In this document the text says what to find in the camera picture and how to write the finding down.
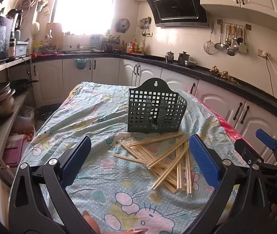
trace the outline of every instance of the power outlet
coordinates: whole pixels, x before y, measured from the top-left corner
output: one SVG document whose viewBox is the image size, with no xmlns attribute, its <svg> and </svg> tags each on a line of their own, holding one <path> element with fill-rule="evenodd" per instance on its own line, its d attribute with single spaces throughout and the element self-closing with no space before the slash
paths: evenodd
<svg viewBox="0 0 277 234">
<path fill-rule="evenodd" d="M 271 59 L 271 54 L 270 53 L 267 53 L 267 52 L 264 52 L 261 49 L 258 49 L 258 56 L 266 59 L 266 55 L 268 56 L 269 59 Z"/>
</svg>

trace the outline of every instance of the fingernail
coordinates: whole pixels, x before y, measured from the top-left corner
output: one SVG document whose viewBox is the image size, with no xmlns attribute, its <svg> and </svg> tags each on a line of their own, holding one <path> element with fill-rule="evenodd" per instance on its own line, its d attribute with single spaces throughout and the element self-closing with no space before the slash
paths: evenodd
<svg viewBox="0 0 277 234">
<path fill-rule="evenodd" d="M 148 231 L 148 228 L 127 230 L 128 234 L 143 234 L 147 231 Z"/>
<path fill-rule="evenodd" d="M 83 215 L 83 216 L 89 216 L 90 214 L 89 214 L 86 210 L 84 210 L 83 213 L 82 213 L 82 215 Z"/>
</svg>

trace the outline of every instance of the blue gripper pad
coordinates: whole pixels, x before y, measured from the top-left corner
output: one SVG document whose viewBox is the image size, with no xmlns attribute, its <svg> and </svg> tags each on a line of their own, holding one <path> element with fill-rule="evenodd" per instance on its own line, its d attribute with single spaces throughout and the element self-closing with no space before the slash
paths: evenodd
<svg viewBox="0 0 277 234">
<path fill-rule="evenodd" d="M 59 158 L 59 183 L 63 189 L 73 184 L 91 152 L 91 145 L 91 139 L 85 136 L 73 149 L 66 150 Z"/>
<path fill-rule="evenodd" d="M 218 189 L 220 186 L 220 170 L 212 157 L 220 157 L 213 155 L 211 151 L 215 154 L 216 152 L 213 149 L 208 149 L 197 134 L 190 137 L 189 149 L 208 185 L 214 187 L 214 189 Z"/>
<path fill-rule="evenodd" d="M 263 142 L 269 149 L 277 149 L 276 141 L 265 133 L 262 129 L 256 131 L 256 137 Z"/>
</svg>

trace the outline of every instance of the black plastic basket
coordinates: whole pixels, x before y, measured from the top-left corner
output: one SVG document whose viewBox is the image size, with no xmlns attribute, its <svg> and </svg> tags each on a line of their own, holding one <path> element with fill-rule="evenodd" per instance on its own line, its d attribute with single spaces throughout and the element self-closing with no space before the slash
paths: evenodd
<svg viewBox="0 0 277 234">
<path fill-rule="evenodd" d="M 151 78 L 129 89 L 128 132 L 177 132 L 187 102 L 160 78 Z"/>
</svg>

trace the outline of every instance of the shelf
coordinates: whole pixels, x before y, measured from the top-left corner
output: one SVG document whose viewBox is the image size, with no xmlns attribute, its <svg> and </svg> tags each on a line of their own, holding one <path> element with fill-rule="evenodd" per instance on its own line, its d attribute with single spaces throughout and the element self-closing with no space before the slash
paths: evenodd
<svg viewBox="0 0 277 234">
<path fill-rule="evenodd" d="M 11 128 L 17 117 L 17 114 L 18 114 L 21 106 L 24 104 L 24 101 L 25 101 L 28 93 L 29 93 L 29 91 L 26 91 L 26 92 L 18 95 L 17 97 L 14 97 L 13 114 L 8 118 L 0 119 L 0 157 L 3 156 L 4 147 L 5 147 L 7 138 L 10 134 Z"/>
</svg>

